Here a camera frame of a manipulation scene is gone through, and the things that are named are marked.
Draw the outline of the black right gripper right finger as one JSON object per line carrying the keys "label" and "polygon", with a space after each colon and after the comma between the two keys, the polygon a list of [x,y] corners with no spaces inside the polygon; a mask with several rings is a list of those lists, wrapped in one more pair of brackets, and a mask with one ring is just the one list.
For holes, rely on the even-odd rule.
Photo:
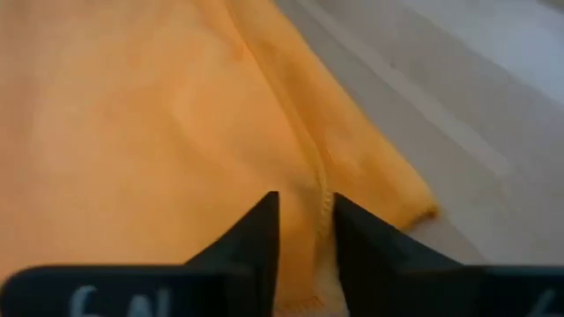
{"label": "black right gripper right finger", "polygon": [[350,317],[564,317],[564,266],[465,265],[343,195],[333,224]]}

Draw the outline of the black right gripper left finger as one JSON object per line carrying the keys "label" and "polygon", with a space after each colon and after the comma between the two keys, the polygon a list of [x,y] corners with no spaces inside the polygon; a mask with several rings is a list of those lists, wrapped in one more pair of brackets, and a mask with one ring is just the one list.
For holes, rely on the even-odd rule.
{"label": "black right gripper left finger", "polygon": [[279,195],[184,264],[42,266],[0,287],[0,317],[271,317]]}

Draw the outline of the orange microfiber towel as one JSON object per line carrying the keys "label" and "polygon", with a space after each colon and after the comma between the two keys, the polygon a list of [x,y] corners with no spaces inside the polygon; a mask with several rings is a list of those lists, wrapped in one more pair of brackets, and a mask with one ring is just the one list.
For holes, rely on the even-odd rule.
{"label": "orange microfiber towel", "polygon": [[343,313],[332,210],[437,211],[273,0],[0,0],[0,282],[180,264],[280,199],[274,313]]}

